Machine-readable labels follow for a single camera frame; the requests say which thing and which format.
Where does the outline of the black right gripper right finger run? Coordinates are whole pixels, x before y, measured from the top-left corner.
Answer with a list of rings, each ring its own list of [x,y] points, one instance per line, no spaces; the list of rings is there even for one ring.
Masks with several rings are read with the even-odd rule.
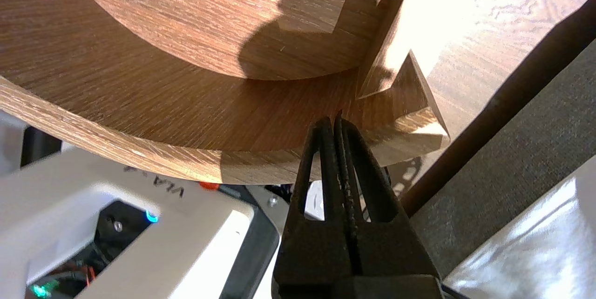
[[[334,142],[352,272],[361,276],[439,273],[357,127],[337,114]]]

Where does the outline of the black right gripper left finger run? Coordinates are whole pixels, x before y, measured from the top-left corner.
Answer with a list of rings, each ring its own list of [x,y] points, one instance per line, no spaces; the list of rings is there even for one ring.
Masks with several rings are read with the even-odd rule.
[[[306,217],[307,193],[315,156],[319,156],[325,218]],[[275,262],[274,299],[330,299],[332,287],[351,276],[345,197],[330,118],[315,122],[307,134]]]

